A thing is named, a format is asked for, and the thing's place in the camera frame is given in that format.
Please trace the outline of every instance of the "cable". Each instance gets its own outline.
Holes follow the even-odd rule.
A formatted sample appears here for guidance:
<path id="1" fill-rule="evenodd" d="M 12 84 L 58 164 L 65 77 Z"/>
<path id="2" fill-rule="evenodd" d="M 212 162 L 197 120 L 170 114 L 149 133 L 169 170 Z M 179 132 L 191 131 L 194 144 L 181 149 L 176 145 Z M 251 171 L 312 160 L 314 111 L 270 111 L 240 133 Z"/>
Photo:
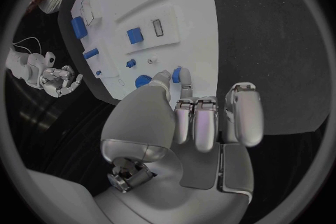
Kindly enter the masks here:
<path id="1" fill-rule="evenodd" d="M 28 50 L 28 48 L 25 48 L 24 46 L 18 46 L 18 45 L 16 45 L 16 44 L 18 44 L 18 43 L 21 43 L 21 42 L 23 42 L 23 41 L 25 41 L 25 40 L 27 40 L 27 39 L 31 39 L 31 38 L 34 38 L 34 39 L 36 39 L 36 41 L 39 43 L 39 47 L 40 47 L 40 54 L 42 54 L 42 48 L 41 48 L 41 44 L 40 44 L 40 41 L 37 39 L 37 38 L 35 38 L 35 37 L 30 37 L 30 38 L 25 38 L 25 39 L 23 39 L 23 40 L 21 40 L 21 41 L 19 41 L 19 42 L 12 42 L 12 44 L 14 45 L 14 46 L 17 46 L 17 47 L 19 47 L 19 48 L 24 48 L 24 49 L 26 49 L 26 50 Z"/>

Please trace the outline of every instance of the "white cable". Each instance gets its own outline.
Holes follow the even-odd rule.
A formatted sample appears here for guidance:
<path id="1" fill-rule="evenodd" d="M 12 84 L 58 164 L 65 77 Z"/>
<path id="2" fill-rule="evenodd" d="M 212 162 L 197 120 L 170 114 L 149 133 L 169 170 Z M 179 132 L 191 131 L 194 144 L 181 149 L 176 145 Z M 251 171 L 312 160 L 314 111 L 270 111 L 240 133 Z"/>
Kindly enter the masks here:
<path id="1" fill-rule="evenodd" d="M 14 46 L 17 46 L 18 48 L 23 48 L 23 49 L 28 50 L 28 48 L 26 48 L 26 47 L 24 47 L 24 46 L 18 46 L 18 45 L 15 45 L 14 43 L 13 43 L 13 45 L 14 45 Z"/>
<path id="2" fill-rule="evenodd" d="M 18 44 L 18 43 L 21 43 L 21 42 L 23 42 L 23 41 L 25 41 L 25 40 L 27 40 L 27 39 L 31 39 L 31 38 L 34 38 L 34 39 L 36 39 L 36 41 L 39 43 L 39 47 L 40 47 L 40 54 L 42 54 L 42 48 L 41 48 L 41 44 L 40 44 L 40 41 L 37 39 L 37 38 L 35 38 L 35 37 L 30 37 L 30 38 L 25 38 L 25 39 L 23 39 L 23 40 L 21 40 L 21 41 L 19 41 L 19 42 L 12 42 L 12 44 L 14 45 L 14 46 L 17 46 L 17 45 L 15 45 L 15 44 Z M 19 47 L 19 48 L 24 48 L 24 49 L 27 49 L 28 50 L 28 48 L 25 48 L 24 46 L 17 46 L 17 47 Z"/>

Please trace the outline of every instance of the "dark background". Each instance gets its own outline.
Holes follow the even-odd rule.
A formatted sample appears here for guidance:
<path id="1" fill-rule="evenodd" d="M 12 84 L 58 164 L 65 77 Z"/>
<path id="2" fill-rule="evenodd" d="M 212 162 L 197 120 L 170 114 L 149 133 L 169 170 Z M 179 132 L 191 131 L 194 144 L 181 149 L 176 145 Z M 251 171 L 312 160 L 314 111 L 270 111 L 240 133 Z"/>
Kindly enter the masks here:
<path id="1" fill-rule="evenodd" d="M 329 4 L 335 3 L 335 0 L 328 0 L 328 2 Z M 327 14 L 334 14 L 334 11 L 334 7 L 332 6 Z M 40 14 L 38 12 L 31 14 L 31 18 L 35 18 L 35 16 L 36 21 L 44 21 L 46 25 L 54 25 L 54 27 L 51 28 L 47 27 L 49 30 L 46 31 L 49 32 L 45 32 L 41 34 L 41 36 L 37 37 L 41 42 L 44 42 L 44 44 L 49 44 L 50 50 L 57 52 L 57 66 L 60 65 L 61 67 L 63 63 L 69 63 L 69 58 L 66 55 L 66 51 L 60 49 L 62 47 L 62 41 L 59 39 L 59 34 L 57 33 L 58 28 L 55 28 L 55 24 L 53 24 L 56 20 L 54 16 L 44 16 L 44 14 Z M 44 29 L 46 29 L 46 27 L 40 28 L 37 30 L 37 32 L 42 33 L 41 31 L 44 31 Z M 17 37 L 20 39 L 20 35 L 25 37 L 27 37 L 27 35 L 36 36 L 34 34 L 34 31 L 30 28 L 21 29 L 18 31 Z M 10 77 L 10 74 L 7 74 L 7 81 L 12 81 L 8 78 L 8 76 Z M 15 88 L 16 91 L 19 91 L 20 83 L 16 86 L 8 83 L 6 86 L 9 87 L 11 85 L 11 89 Z M 24 89 L 25 92 L 29 93 L 27 87 Z M 15 137 L 15 141 L 18 145 L 18 150 L 21 154 L 22 160 L 28 167 L 30 166 L 30 168 L 34 170 L 43 170 L 50 174 L 58 175 L 62 178 L 77 181 L 85 185 L 92 194 L 95 194 L 95 192 L 102 191 L 101 188 L 96 189 L 97 185 L 99 185 L 99 187 L 102 186 L 102 188 L 105 188 L 108 185 L 104 185 L 106 181 L 103 179 L 101 183 L 94 182 L 94 184 L 92 184 L 89 179 L 92 178 L 92 175 L 96 175 L 97 173 L 103 175 L 103 173 L 105 173 L 104 169 L 107 168 L 104 166 L 103 162 L 101 162 L 99 154 L 97 154 L 97 135 L 85 137 L 85 134 L 99 134 L 100 128 L 102 126 L 99 125 L 98 122 L 101 123 L 102 118 L 106 118 L 113 107 L 94 99 L 84 84 L 81 86 L 80 91 L 82 92 L 78 94 L 78 99 L 65 96 L 61 103 L 57 103 L 57 106 L 52 104 L 53 100 L 47 100 L 48 98 L 46 98 L 45 95 L 43 95 L 41 92 L 40 99 L 44 99 L 44 103 L 41 105 L 41 107 L 44 109 L 40 112 L 34 112 L 35 115 L 40 115 L 41 118 L 36 118 L 35 121 L 32 119 L 25 121 L 26 125 L 24 126 L 18 126 L 17 124 L 16 126 L 12 125 L 12 128 L 19 128 L 16 129 L 16 133 L 20 134 L 21 136 L 17 135 Z M 78 111 L 81 111 L 82 114 L 74 116 L 71 112 L 71 107 L 77 107 L 77 105 L 82 103 L 80 100 L 89 100 L 87 102 L 89 105 L 78 109 Z M 26 111 L 27 113 L 32 113 L 32 109 L 37 108 L 34 108 L 34 105 L 30 105 L 26 107 L 26 109 L 28 109 L 28 111 Z M 64 120 L 66 122 L 68 120 L 67 116 L 69 115 L 74 118 L 73 125 L 65 125 L 65 129 L 54 130 L 53 132 L 52 130 L 48 129 L 48 131 L 50 131 L 49 134 L 43 135 L 43 125 L 38 124 L 38 122 L 44 122 L 51 125 L 52 123 L 55 123 L 55 117 L 57 120 Z M 56 128 L 56 126 L 59 127 L 60 125 L 61 124 L 55 124 L 53 128 Z M 37 134 L 34 141 L 27 139 L 31 137 L 31 132 Z M 53 137 L 50 136 L 50 134 L 60 135 L 63 140 L 60 140 L 60 137 L 54 137 L 53 140 Z M 257 148 L 250 150 L 252 162 L 255 161 L 255 163 L 253 163 L 254 167 L 256 167 L 255 173 L 257 174 L 258 171 L 267 171 L 267 173 L 263 172 L 263 175 L 266 176 L 264 178 L 261 177 L 260 180 L 256 178 L 256 193 L 253 201 L 255 203 L 252 203 L 249 207 L 242 223 L 254 223 L 254 220 L 259 219 L 262 215 L 265 215 L 267 212 L 269 212 L 272 207 L 274 208 L 291 192 L 292 188 L 295 187 L 295 185 L 304 175 L 304 172 L 308 168 L 309 163 L 313 160 L 322 136 L 323 128 L 314 134 L 298 134 L 295 135 L 294 138 L 286 136 L 265 137 L 265 140 L 262 144 L 260 144 Z M 83 142 L 86 145 L 90 144 L 89 151 L 86 150 L 87 147 L 76 147 Z M 37 146 L 38 148 L 41 146 L 45 147 L 46 143 L 48 143 L 47 146 L 50 147 L 47 147 L 45 152 L 32 154 L 32 151 L 34 151 L 34 146 Z M 274 151 L 274 147 L 271 147 L 272 144 L 278 145 L 277 151 Z M 66 156 L 72 156 L 74 154 L 74 148 L 77 150 L 77 156 L 81 156 L 81 160 L 84 163 L 79 163 L 79 158 L 66 158 Z M 272 161 L 268 160 L 266 163 L 265 156 L 270 156 L 271 153 L 273 156 Z M 273 166 L 272 164 L 282 165 L 279 166 L 279 169 L 275 169 L 275 165 Z M 83 171 L 90 171 L 90 174 L 85 174 Z M 3 174 L 1 178 L 3 179 L 2 191 L 6 194 L 3 196 L 6 197 L 6 202 L 2 207 L 2 217 L 5 218 L 5 215 L 9 216 L 13 223 L 22 219 L 25 221 L 34 220 L 32 213 L 22 203 L 18 195 L 15 194 L 15 191 L 11 187 L 11 184 L 7 180 L 5 174 Z M 335 194 L 334 182 L 335 172 L 332 173 L 328 182 L 319 193 L 317 198 L 313 201 L 312 205 L 299 219 L 297 219 L 295 223 L 306 223 L 308 220 L 319 220 L 323 223 L 333 218 L 334 208 L 332 208 L 332 201 Z M 263 189 L 258 191 L 257 184 L 262 186 Z"/>

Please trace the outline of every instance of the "black table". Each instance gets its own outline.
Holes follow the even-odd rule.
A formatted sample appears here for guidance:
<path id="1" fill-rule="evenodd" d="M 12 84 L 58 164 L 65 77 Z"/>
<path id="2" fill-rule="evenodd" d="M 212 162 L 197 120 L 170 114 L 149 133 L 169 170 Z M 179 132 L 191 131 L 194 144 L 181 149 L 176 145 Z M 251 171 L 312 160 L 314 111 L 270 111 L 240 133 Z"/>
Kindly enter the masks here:
<path id="1" fill-rule="evenodd" d="M 58 23 L 77 69 L 96 98 L 116 105 L 82 56 L 71 25 L 75 0 L 63 0 Z M 329 114 L 330 73 L 323 40 L 303 0 L 215 0 L 219 32 L 217 97 L 252 82 L 262 97 L 265 134 L 316 130 Z"/>

